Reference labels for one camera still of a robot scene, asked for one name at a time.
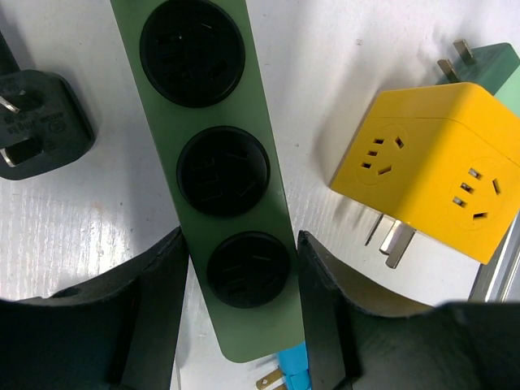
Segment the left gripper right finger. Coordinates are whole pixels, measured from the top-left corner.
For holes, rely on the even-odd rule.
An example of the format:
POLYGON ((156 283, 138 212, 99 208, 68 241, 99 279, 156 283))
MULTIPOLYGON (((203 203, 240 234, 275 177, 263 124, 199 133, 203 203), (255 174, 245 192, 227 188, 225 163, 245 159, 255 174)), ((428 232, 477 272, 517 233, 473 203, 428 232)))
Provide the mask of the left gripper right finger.
POLYGON ((300 232, 298 281, 315 389, 516 389, 519 305, 403 297, 300 232))

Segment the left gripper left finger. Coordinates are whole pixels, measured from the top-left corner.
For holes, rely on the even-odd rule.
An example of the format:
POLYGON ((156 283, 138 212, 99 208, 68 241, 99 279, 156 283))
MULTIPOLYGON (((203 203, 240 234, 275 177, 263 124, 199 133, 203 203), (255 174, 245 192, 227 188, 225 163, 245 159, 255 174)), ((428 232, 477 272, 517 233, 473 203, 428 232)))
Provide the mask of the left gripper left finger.
POLYGON ((50 297, 2 301, 2 388, 168 389, 188 263, 176 229, 50 297))

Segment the green power strip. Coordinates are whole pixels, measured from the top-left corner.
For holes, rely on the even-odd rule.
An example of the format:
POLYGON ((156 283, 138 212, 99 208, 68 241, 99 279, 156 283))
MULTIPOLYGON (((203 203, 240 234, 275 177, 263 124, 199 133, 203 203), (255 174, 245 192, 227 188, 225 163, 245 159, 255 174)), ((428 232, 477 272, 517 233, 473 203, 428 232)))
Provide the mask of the green power strip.
POLYGON ((300 344, 296 244, 246 3, 112 9, 223 356, 300 344))

